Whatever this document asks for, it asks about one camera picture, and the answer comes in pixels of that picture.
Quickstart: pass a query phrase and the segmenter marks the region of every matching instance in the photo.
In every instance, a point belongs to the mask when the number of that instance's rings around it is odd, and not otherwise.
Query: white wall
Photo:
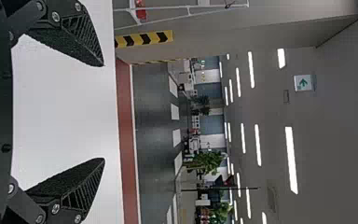
[[[123,223],[112,1],[82,3],[94,21],[105,67],[85,65],[28,36],[12,50],[12,174],[28,189],[83,161],[104,157],[103,180],[84,223]]]
[[[212,175],[211,173],[209,173],[204,177],[204,180],[206,180],[206,181],[215,181],[217,179],[217,177],[219,177],[220,175],[223,177],[224,180],[228,178],[227,167],[219,167],[219,168],[217,168],[217,174],[216,175]]]

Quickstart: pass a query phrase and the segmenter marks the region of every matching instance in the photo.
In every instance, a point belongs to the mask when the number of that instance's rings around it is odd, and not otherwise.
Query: light panel
[[[246,205],[248,209],[248,218],[252,219],[251,193],[248,189],[246,190]]]
[[[228,90],[227,90],[227,87],[225,87],[225,92],[226,92],[226,105],[228,106]]]
[[[287,161],[289,165],[290,190],[294,194],[298,194],[295,140],[293,137],[293,128],[285,127],[284,130],[286,133],[286,147],[287,147]]]
[[[222,63],[219,63],[219,69],[220,69],[220,78],[223,78],[223,68],[222,68]]]
[[[284,55],[284,49],[278,49],[278,64],[280,69],[286,66],[286,57]]]
[[[241,123],[241,141],[242,141],[242,152],[246,153],[246,138],[245,138],[245,125]]]
[[[238,186],[238,197],[241,197],[241,176],[237,173],[237,186]]]
[[[237,67],[235,69],[237,74],[237,89],[238,89],[238,97],[241,97],[241,78],[240,78],[240,69]]]
[[[231,81],[231,79],[229,80],[228,85],[229,85],[229,97],[231,99],[231,103],[234,103],[234,94],[232,92],[232,81]]]
[[[249,74],[251,76],[251,87],[253,89],[255,87],[255,70],[253,65],[253,53],[251,51],[248,52],[248,63],[249,63]]]
[[[257,165],[261,166],[260,131],[258,124],[255,124],[255,149],[257,154]]]

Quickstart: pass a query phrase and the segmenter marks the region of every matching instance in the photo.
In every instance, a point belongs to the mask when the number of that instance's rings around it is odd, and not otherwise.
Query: metal bolt
[[[75,3],[76,11],[81,11],[81,5],[80,3]]]
[[[59,22],[61,20],[60,18],[60,14],[58,14],[58,12],[53,12],[51,14],[51,18],[55,21],[55,22]]]
[[[14,184],[9,184],[8,185],[8,194],[12,194],[14,192]]]
[[[36,224],[40,224],[40,223],[42,223],[42,221],[43,221],[43,216],[39,215],[36,219]]]
[[[41,2],[36,2],[37,9],[43,11],[43,4]]]
[[[81,221],[81,215],[77,215],[77,216],[75,217],[75,224],[79,224],[80,221]]]
[[[11,144],[4,144],[2,145],[2,148],[1,148],[2,152],[3,153],[8,153],[11,151]]]
[[[13,33],[11,33],[11,31],[8,32],[8,38],[10,39],[10,41],[14,40],[14,35]]]
[[[60,212],[60,205],[56,203],[54,204],[53,209],[51,209],[51,213],[53,215],[57,215],[58,212]]]

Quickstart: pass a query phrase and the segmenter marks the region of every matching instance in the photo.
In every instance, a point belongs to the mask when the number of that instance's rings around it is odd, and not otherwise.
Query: red floor stripe
[[[131,113],[131,75],[130,66],[120,59],[116,59],[116,80],[124,223],[138,224],[134,136]]]

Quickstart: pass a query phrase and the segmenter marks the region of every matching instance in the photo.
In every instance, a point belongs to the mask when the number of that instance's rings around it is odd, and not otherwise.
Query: sign
[[[296,91],[313,91],[312,75],[295,76]]]

